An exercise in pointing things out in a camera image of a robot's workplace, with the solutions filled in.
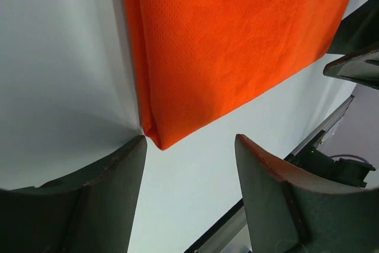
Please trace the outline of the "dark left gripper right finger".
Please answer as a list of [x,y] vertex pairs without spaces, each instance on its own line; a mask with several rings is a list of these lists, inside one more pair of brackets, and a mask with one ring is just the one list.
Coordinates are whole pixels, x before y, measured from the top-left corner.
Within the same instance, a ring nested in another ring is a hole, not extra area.
[[236,165],[253,252],[377,252],[378,190],[280,159],[243,134]]

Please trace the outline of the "orange t shirt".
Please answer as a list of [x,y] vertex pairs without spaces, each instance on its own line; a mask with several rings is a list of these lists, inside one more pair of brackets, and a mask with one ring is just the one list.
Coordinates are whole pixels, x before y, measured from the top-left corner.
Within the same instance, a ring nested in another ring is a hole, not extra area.
[[124,0],[143,131],[165,150],[324,56],[349,0]]

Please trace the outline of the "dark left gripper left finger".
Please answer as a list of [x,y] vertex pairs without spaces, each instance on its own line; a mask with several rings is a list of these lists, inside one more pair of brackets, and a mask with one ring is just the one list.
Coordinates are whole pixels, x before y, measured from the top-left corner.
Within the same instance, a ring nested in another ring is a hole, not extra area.
[[134,137],[40,187],[1,191],[2,252],[127,252],[146,161]]

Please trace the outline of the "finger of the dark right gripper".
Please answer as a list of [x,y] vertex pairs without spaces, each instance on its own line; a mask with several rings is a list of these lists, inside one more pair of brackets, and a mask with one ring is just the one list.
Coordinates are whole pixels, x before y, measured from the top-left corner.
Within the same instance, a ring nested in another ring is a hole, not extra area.
[[376,42],[378,42],[378,0],[368,0],[341,21],[327,53],[347,55]]
[[378,89],[378,47],[367,47],[328,63],[324,76]]

